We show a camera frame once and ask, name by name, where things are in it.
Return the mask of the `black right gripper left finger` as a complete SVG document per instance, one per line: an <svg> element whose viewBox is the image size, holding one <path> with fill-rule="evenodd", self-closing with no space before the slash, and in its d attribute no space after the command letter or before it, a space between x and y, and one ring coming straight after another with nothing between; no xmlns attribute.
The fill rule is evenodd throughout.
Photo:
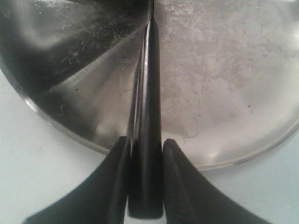
<svg viewBox="0 0 299 224"><path fill-rule="evenodd" d="M130 163L130 141L120 137L104 161L72 192L28 217L26 224L122 224Z"/></svg>

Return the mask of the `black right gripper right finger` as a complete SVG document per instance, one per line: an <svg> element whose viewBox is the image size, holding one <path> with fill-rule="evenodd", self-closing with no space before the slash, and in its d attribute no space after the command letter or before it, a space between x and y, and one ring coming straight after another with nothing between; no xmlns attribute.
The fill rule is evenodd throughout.
<svg viewBox="0 0 299 224"><path fill-rule="evenodd" d="M265 224L213 186L175 140L163 146L164 207L168 224Z"/></svg>

